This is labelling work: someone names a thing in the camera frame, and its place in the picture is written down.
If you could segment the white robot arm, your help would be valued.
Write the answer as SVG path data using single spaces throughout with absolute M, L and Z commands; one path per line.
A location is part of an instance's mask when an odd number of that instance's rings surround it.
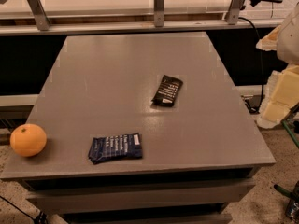
M 273 71 L 266 83 L 265 98 L 259 109 L 257 124 L 265 129 L 274 128 L 299 103 L 299 5 L 256 44 L 264 51 L 275 51 L 287 64 L 281 71 Z

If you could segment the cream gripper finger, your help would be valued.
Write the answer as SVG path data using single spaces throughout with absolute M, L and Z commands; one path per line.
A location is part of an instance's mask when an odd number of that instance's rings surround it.
M 281 72 L 273 71 L 265 86 L 257 124 L 272 129 L 299 103 L 299 66 L 290 64 Z
M 278 42 L 278 33 L 281 26 L 277 26 L 268 35 L 264 36 L 256 44 L 256 48 L 263 51 L 276 51 Z

